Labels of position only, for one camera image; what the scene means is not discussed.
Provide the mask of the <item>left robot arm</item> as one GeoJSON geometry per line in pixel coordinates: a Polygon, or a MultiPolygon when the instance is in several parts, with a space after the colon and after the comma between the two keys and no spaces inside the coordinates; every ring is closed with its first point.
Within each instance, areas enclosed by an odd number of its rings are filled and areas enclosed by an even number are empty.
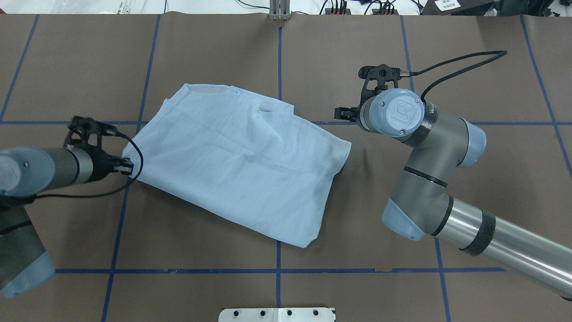
{"type": "Polygon", "coordinates": [[[45,191],[96,182],[110,173],[130,176],[131,159],[92,145],[17,147],[1,151],[1,293],[16,298],[55,275],[26,206],[50,197],[45,191]]]}

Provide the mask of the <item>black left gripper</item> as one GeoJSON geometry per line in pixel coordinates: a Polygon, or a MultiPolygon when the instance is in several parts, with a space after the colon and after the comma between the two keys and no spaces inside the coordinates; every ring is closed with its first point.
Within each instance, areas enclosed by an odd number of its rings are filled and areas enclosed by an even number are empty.
{"type": "Polygon", "coordinates": [[[101,148],[90,148],[89,155],[93,164],[92,173],[89,177],[90,182],[100,181],[110,173],[118,172],[127,176],[131,176],[133,173],[134,164],[128,157],[109,155],[101,148]]]}

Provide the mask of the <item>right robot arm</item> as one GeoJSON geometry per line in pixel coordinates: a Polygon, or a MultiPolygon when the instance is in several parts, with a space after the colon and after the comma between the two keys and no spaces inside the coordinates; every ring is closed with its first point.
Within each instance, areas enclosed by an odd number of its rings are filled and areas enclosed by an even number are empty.
{"type": "Polygon", "coordinates": [[[387,228],[413,241],[437,237],[571,300],[568,247],[447,193],[455,170],[483,155],[488,139],[480,127],[408,89],[371,91],[357,107],[336,108],[334,117],[412,148],[382,214],[387,228]]]}

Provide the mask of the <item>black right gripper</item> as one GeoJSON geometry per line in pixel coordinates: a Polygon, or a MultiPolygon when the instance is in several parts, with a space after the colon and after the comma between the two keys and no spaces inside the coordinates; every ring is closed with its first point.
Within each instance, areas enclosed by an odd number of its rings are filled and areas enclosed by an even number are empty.
{"type": "Polygon", "coordinates": [[[354,122],[358,126],[362,126],[361,121],[361,106],[356,107],[338,107],[334,110],[334,119],[344,120],[347,122],[354,122]]]}

